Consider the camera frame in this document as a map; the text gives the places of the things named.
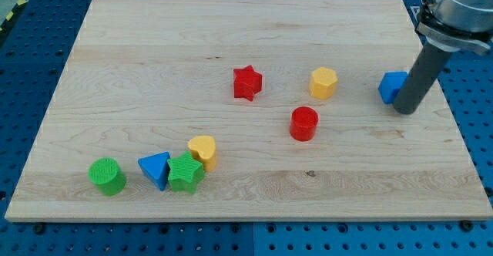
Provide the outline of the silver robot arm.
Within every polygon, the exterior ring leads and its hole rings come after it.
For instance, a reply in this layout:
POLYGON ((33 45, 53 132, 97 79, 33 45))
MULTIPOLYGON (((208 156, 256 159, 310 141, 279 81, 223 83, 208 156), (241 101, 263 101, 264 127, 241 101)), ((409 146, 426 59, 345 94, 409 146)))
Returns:
POLYGON ((491 51, 492 0, 421 0, 416 32, 447 52, 491 51))

